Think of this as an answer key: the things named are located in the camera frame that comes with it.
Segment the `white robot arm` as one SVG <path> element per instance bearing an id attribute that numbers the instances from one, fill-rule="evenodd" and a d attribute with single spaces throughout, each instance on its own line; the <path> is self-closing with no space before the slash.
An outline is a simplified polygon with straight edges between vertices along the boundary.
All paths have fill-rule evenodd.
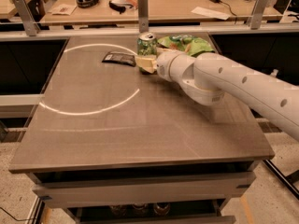
<path id="1" fill-rule="evenodd" d="M 158 56 L 137 55 L 135 62 L 145 71 L 177 83 L 200 105 L 217 105 L 229 93 L 299 140 L 297 86 L 213 52 L 192 57 L 179 50 L 164 49 Z"/>

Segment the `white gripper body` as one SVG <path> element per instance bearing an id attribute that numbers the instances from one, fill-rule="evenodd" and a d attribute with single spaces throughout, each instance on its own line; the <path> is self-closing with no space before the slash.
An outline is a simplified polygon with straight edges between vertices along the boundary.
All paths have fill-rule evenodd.
<path id="1" fill-rule="evenodd" d="M 171 82 L 172 79 L 170 77 L 170 67 L 172 62 L 177 58 L 177 56 L 182 55 L 181 51 L 178 50 L 169 50 L 162 52 L 156 60 L 157 63 L 157 74 Z"/>

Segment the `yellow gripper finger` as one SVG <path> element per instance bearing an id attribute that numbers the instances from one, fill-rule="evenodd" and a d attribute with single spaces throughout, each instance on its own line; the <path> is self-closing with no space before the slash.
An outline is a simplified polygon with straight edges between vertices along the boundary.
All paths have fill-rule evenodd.
<path id="1" fill-rule="evenodd" d="M 157 54 L 162 54 L 164 52 L 173 52 L 174 50 L 173 49 L 167 49 L 167 48 L 157 48 Z"/>
<path id="2" fill-rule="evenodd" d="M 146 72 L 153 74 L 156 71 L 157 63 L 155 55 L 136 55 L 135 63 L 139 68 L 142 68 Z"/>

